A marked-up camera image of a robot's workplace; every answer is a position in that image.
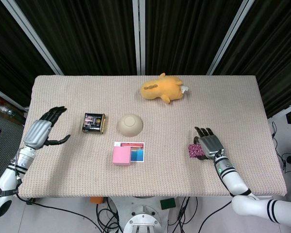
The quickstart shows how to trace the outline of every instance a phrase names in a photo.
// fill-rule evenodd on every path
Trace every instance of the floor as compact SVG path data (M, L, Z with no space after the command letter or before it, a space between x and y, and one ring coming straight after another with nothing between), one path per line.
M285 117L276 119L278 152L291 152L291 125L286 123ZM291 201L291 172L284 175L288 194L285 198ZM184 226L186 233L197 232L202 221L213 211L224 206L231 200L230 197L198 197L198 211L194 220ZM89 198L43 198L38 200L44 205L65 208L86 215L97 222L95 205ZM195 210L195 199L191 199L187 208L186 218L189 219ZM174 222L178 215L178 208L171 209L169 222ZM39 206L26 205L14 199L10 210L0 218L0 233L98 233L98 229L82 217L70 213L45 209ZM236 215L231 205L219 211L203 226L202 233L291 233L291 228L272 223L258 217L243 217Z

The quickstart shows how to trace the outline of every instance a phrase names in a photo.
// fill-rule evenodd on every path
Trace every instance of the black curtain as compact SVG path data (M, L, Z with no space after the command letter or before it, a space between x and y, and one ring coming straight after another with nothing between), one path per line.
M256 75L268 117L291 105L291 0L255 1L216 75Z
M242 0L147 0L146 74L205 75Z
M54 74L0 1L0 91L29 106L38 75Z
M16 0L65 75L136 75L131 0Z

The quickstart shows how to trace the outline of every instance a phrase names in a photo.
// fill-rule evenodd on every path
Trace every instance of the sparkly purple cloth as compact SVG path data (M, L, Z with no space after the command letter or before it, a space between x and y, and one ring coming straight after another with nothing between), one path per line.
M189 157L190 158L197 158L198 156L205 155L200 144L190 144L188 147L189 147Z

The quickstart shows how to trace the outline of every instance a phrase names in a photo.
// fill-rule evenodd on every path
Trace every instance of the robotic arm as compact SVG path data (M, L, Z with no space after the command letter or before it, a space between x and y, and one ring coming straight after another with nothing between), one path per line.
M205 155L213 160L217 174L223 185L230 192L233 210L242 216L258 216L272 222L291 227L291 202L281 200L259 200L246 186L233 164L225 156L225 150L211 129L195 127Z
M50 109L39 120L36 120L28 130L24 138L25 147L18 150L0 177L0 189L2 190L0 217L8 211L13 195L18 193L21 180L35 158L35 151L41 149L44 145L60 145L69 139L70 135L59 141L48 140L52 127L66 110L63 106Z

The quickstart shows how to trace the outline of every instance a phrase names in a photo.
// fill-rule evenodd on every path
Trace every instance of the card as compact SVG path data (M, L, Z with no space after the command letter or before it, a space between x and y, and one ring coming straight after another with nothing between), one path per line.
M115 147L130 147L131 148L131 162L145 161L145 143L144 142L115 142Z

